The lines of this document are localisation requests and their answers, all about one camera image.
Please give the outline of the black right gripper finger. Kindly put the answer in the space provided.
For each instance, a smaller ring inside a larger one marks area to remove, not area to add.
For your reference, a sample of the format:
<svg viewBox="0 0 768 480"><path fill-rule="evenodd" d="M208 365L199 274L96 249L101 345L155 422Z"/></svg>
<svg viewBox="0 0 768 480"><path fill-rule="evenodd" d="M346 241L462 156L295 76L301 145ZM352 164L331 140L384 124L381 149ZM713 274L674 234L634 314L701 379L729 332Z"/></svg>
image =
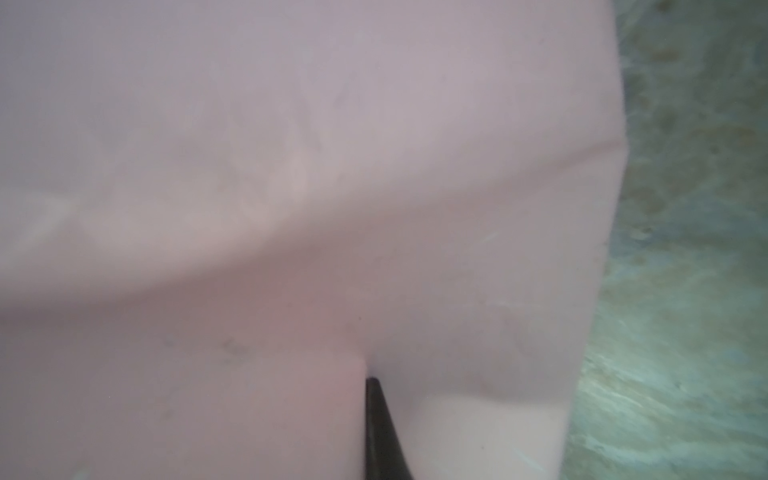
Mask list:
<svg viewBox="0 0 768 480"><path fill-rule="evenodd" d="M380 381L365 384L365 479L413 480Z"/></svg>

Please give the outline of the purple pink wrapping paper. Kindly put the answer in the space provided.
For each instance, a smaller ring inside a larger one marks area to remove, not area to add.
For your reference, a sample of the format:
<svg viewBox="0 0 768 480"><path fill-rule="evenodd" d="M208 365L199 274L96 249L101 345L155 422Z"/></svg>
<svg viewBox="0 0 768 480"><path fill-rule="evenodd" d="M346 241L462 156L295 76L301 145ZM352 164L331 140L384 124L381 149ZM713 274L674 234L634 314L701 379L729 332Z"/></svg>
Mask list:
<svg viewBox="0 0 768 480"><path fill-rule="evenodd" d="M1 475L555 479L627 159L608 1L5 1Z"/></svg>

